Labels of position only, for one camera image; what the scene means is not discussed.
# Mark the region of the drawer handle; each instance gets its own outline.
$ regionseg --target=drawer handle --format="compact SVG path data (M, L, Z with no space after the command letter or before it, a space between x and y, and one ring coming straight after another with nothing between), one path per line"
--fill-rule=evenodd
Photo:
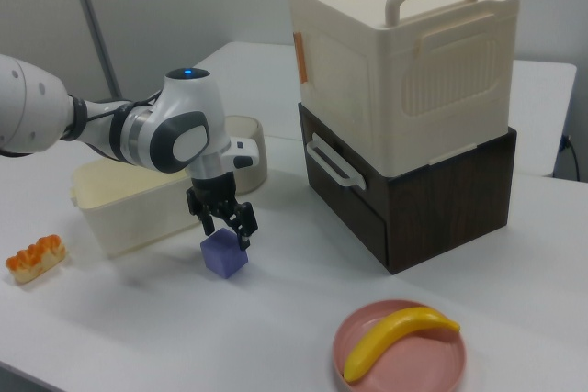
M331 160L337 167L339 167L347 176L345 178L341 176L327 161L325 161L321 155L317 152L321 151L329 160ZM322 169L327 172L336 183L341 187L352 187L357 185L362 190L366 190L366 180L364 177L353 168L353 166L344 160L341 155L333 150L326 142L322 140L316 133L312 134L312 141L306 145L306 152L316 161Z

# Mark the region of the black cable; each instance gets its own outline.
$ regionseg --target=black cable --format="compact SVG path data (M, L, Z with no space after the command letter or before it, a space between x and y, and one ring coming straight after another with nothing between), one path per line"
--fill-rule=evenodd
M137 106L146 106L149 104L150 101L155 100L157 101L157 98L159 98L159 95L162 94L162 91L157 91L155 94L151 95L149 98L147 98L146 100L142 100L142 101L136 101L133 104L133 107L137 107ZM97 114L94 115L93 117L90 117L87 122L90 121L94 121L95 119L99 119L99 118L104 118L104 117L108 117L109 115L114 115L115 113L117 113L119 109L113 109L113 110L109 110L108 112L104 112L103 114Z
M565 151L566 149L570 148L571 155L573 156L573 162L576 166L576 181L580 182L580 165L578 164L578 156L576 155L576 150L573 148L571 144L571 137L570 135L561 135L560 140L560 147L558 148L558 153Z
M573 148L571 141L568 140L568 144L570 144L571 155L573 156L573 162L576 165L576 181L580 182L580 166L578 165L578 157L576 156L576 150Z

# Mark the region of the wooden box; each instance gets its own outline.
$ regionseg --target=wooden box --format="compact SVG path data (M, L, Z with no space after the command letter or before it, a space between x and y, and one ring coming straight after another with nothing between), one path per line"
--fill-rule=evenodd
M506 225L515 130L448 160L386 178L302 104L299 111L311 187L392 274ZM365 190L339 185L309 155L313 135L363 177ZM349 177L324 151L319 154Z

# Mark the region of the gray wall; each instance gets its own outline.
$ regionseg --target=gray wall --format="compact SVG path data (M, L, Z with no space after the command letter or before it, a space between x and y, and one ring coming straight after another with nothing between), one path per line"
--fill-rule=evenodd
M140 99L232 40L291 43L287 0L0 0L0 53L88 99ZM588 0L522 0L516 57L578 66L566 133L588 180ZM87 25L94 22L95 27ZM573 177L568 151L557 175Z
M110 97L80 0L0 0L0 53L36 64L88 99Z
M139 99L162 73L231 40L290 43L287 0L91 0L122 94ZM588 0L522 0L516 57L578 66L566 132L588 178ZM574 175L568 151L557 176Z

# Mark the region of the ribbed panel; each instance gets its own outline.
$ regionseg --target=ribbed panel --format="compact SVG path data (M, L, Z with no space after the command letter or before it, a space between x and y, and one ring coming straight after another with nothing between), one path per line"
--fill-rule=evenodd
M446 50L417 62L402 81L402 110L418 117L487 92L498 77L495 40Z

